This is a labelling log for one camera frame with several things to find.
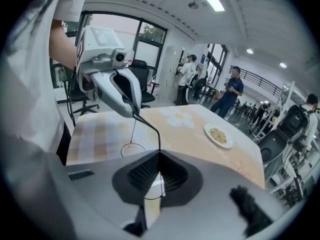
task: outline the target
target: white plate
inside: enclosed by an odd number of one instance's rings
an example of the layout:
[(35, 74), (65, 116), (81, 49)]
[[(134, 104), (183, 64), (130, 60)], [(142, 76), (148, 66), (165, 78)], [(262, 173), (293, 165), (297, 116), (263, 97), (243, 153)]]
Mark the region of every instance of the white plate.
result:
[[(211, 134), (210, 134), (210, 130), (213, 128), (218, 128), (220, 131), (224, 132), (225, 136), (226, 136), (226, 144), (220, 143), (219, 141), (215, 140)], [(207, 123), (204, 126), (204, 131), (206, 133), (206, 135), (208, 135), (208, 137), (217, 145), (219, 145), (220, 147), (223, 147), (225, 149), (231, 149), (234, 145), (234, 141), (231, 137), (231, 135), (227, 132), (227, 130), (222, 126), (222, 125), (218, 125), (218, 124), (213, 124), (213, 123)]]

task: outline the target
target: sleeve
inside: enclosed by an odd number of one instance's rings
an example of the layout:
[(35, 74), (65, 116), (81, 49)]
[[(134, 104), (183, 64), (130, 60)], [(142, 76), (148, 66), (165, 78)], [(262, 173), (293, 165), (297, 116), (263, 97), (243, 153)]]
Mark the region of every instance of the sleeve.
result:
[(85, 0), (59, 0), (53, 18), (58, 21), (78, 22)]
[(244, 83), (241, 82), (241, 84), (239, 85), (239, 93), (243, 93), (244, 92)]
[(305, 140), (305, 145), (308, 147), (308, 150), (310, 149), (310, 145), (311, 145), (311, 141), (317, 131), (317, 126), (318, 126), (318, 119), (312, 120), (310, 122), (310, 127), (309, 127), (309, 131), (308, 131), (308, 136), (306, 137)]
[(180, 73), (185, 74), (185, 73), (187, 72), (187, 69), (188, 69), (188, 65), (187, 65), (187, 63), (185, 63), (185, 64), (182, 66), (182, 68), (181, 68), (181, 70), (180, 70)]

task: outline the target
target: office chair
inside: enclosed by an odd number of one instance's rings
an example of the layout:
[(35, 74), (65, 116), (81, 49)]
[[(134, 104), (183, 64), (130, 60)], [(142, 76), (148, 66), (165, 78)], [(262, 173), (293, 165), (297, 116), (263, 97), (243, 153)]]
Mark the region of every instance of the office chair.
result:
[(150, 108), (148, 105), (143, 105), (143, 103), (153, 102), (156, 98), (152, 95), (155, 90), (155, 86), (158, 86), (158, 83), (152, 82), (153, 84), (151, 93), (148, 92), (147, 82), (149, 69), (147, 68), (147, 63), (143, 60), (134, 59), (132, 64), (129, 66), (129, 69), (139, 80), (141, 88), (141, 108)]
[[(72, 77), (72, 70), (70, 70), (69, 68), (64, 68), (64, 71), (65, 71), (65, 75), (67, 78), (67, 82), (68, 82), (68, 84), (70, 84), (71, 77)], [(64, 91), (65, 91), (66, 99), (67, 99), (67, 101), (69, 101), (66, 81), (64, 81)], [(100, 108), (98, 104), (87, 106), (87, 101), (89, 101), (89, 98), (87, 97), (86, 94), (84, 94), (80, 90), (79, 84), (76, 80), (73, 81), (73, 85), (71, 86), (70, 94), (71, 94), (71, 102), (72, 103), (82, 102), (82, 108), (79, 108), (79, 109), (73, 111), (74, 114), (81, 112), (80, 116), (82, 116), (87, 112), (97, 113), (97, 111), (94, 111), (92, 108), (95, 108), (95, 107), (97, 109)]]

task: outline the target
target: pants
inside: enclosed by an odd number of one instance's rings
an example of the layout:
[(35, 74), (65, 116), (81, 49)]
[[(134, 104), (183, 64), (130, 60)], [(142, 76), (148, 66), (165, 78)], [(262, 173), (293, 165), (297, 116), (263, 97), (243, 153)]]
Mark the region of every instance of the pants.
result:
[(229, 109), (235, 104), (234, 101), (229, 101), (226, 99), (219, 99), (212, 107), (211, 111), (214, 113), (217, 109), (220, 109), (218, 116), (221, 118), (225, 118), (226, 114), (228, 113)]
[(256, 123), (256, 125), (258, 125), (258, 124), (260, 123), (263, 115), (264, 115), (264, 113), (259, 113), (259, 112), (258, 112), (258, 113), (255, 115), (252, 123), (254, 124), (254, 123), (257, 121), (257, 119), (258, 119), (258, 122)]
[(188, 86), (178, 86), (178, 94), (176, 96), (176, 105), (181, 106), (181, 105), (188, 105), (188, 102), (186, 100), (186, 92), (187, 92)]
[(64, 166), (67, 163), (67, 155), (68, 155), (70, 141), (71, 141), (71, 135), (66, 122), (64, 122), (62, 138), (61, 138), (58, 150), (56, 151), (56, 154), (59, 156), (61, 163)]

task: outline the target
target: vent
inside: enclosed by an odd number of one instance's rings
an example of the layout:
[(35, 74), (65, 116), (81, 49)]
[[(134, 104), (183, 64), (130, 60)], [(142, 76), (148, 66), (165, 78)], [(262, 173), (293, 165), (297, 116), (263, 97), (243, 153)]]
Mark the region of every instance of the vent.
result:
[(75, 181), (79, 180), (82, 178), (89, 177), (91, 175), (94, 175), (94, 173), (91, 170), (84, 170), (84, 171), (79, 171), (79, 172), (74, 172), (74, 173), (69, 173), (68, 176), (70, 180)]

